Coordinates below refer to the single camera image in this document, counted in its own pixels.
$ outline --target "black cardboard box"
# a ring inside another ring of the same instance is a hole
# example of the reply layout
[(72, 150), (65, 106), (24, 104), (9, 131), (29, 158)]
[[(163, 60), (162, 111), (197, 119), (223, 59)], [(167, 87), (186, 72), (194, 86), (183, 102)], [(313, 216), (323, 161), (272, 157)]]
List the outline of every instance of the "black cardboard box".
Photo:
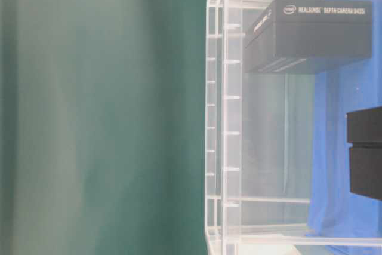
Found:
[(371, 1), (274, 0), (244, 38), (245, 73), (318, 73), (371, 55)]
[(382, 200), (382, 107), (347, 113), (350, 191)]

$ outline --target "clear acrylic box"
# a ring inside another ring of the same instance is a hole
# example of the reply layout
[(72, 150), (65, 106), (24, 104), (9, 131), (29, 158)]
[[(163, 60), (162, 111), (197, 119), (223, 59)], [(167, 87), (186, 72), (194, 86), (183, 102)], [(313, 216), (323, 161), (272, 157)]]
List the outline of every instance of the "clear acrylic box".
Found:
[(381, 255), (382, 201), (350, 192), (347, 113), (382, 106), (382, 0), (360, 0), (372, 2), (369, 57), (248, 72), (247, 31), (272, 1), (207, 0), (209, 255)]

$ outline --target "green backdrop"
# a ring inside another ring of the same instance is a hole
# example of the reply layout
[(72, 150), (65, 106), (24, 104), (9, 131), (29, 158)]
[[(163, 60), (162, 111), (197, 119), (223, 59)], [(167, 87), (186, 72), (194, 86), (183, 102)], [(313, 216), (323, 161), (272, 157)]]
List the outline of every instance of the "green backdrop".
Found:
[(205, 254), (205, 0), (1, 0), (2, 254)]

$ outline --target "blue cloth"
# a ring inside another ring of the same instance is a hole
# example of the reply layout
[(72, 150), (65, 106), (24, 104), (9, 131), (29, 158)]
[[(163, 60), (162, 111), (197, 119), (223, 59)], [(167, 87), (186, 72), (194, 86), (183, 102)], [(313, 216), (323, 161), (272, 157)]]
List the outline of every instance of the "blue cloth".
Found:
[[(318, 236), (381, 237), (382, 202), (350, 193), (346, 113), (382, 105), (382, 0), (372, 0), (373, 57), (315, 77), (312, 203)], [(381, 248), (331, 247), (335, 254), (381, 254)]]

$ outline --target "intel realsense camera box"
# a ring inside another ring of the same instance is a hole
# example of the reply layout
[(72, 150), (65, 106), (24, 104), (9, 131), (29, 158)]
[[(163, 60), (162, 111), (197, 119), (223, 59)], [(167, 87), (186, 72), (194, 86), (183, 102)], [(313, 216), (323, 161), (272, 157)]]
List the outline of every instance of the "intel realsense camera box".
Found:
[(371, 55), (371, 1), (274, 0), (244, 37), (245, 73), (312, 74)]

